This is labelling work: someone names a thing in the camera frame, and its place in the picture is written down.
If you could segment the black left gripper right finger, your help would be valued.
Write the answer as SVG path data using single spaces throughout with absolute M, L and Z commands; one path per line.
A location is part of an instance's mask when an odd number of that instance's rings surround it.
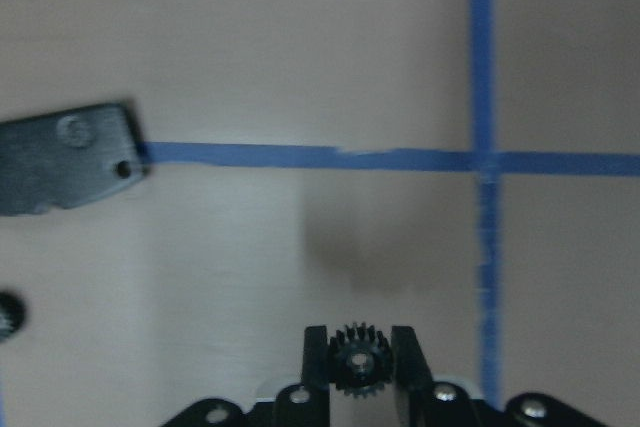
M 391 347 L 401 426 L 479 426 L 466 391 L 451 381 L 434 379 L 412 327 L 393 326 Z

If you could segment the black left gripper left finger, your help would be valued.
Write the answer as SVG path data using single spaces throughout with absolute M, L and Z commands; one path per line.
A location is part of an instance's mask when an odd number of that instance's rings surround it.
M 328 336 L 325 326 L 305 328 L 300 380 L 277 395 L 272 425 L 330 425 Z

